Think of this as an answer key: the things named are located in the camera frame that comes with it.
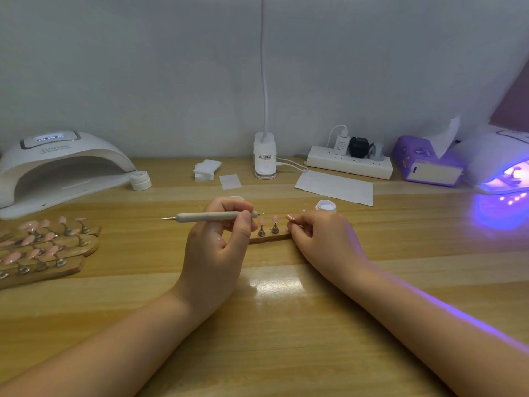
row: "stack of white pads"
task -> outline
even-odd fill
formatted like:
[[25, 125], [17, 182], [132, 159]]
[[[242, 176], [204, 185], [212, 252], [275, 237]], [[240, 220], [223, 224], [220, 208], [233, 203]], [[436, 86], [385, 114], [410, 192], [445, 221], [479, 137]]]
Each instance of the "stack of white pads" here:
[[213, 181], [215, 178], [215, 170], [221, 166], [220, 161], [204, 160], [202, 163], [195, 164], [195, 181]]

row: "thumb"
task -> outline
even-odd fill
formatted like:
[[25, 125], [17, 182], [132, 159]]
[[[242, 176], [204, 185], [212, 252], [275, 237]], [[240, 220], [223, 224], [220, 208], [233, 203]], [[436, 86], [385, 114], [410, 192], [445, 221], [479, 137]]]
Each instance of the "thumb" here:
[[242, 263], [252, 234], [251, 222], [252, 217], [247, 210], [243, 210], [235, 219], [230, 240], [224, 248], [224, 253], [229, 254], [230, 259], [240, 260]]
[[311, 238], [307, 234], [305, 234], [305, 231], [303, 231], [303, 229], [296, 223], [288, 223], [287, 227], [288, 231], [290, 231], [290, 234], [292, 235], [292, 240], [294, 240], [294, 243], [303, 253], [304, 250], [308, 248], [308, 242]]

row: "forearm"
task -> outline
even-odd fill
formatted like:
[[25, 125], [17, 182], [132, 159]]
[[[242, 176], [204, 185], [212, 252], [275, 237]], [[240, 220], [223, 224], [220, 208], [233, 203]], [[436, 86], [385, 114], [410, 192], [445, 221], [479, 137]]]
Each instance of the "forearm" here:
[[371, 263], [342, 288], [461, 397], [529, 395], [529, 348]]
[[128, 397], [205, 316], [167, 293], [0, 386], [0, 396]]

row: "dotting tool handle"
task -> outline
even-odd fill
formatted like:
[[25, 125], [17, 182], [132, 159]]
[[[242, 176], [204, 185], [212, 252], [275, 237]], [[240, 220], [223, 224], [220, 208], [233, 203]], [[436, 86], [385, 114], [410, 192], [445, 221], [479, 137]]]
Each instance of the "dotting tool handle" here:
[[[179, 223], [194, 223], [196, 221], [221, 221], [235, 220], [241, 212], [203, 212], [203, 213], [179, 213], [175, 219]], [[250, 212], [252, 219], [262, 216], [264, 213]]]

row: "person's left hand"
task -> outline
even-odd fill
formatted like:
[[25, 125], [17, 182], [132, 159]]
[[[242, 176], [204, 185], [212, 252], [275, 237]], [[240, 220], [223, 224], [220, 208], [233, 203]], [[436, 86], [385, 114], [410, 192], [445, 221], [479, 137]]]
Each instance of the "person's left hand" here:
[[[257, 224], [251, 219], [253, 205], [236, 198], [215, 198], [204, 212], [233, 212], [233, 221], [198, 222], [189, 232], [182, 273], [172, 292], [199, 309], [207, 318], [230, 296], [241, 273], [252, 231]], [[231, 231], [230, 240], [222, 238], [223, 230]]]

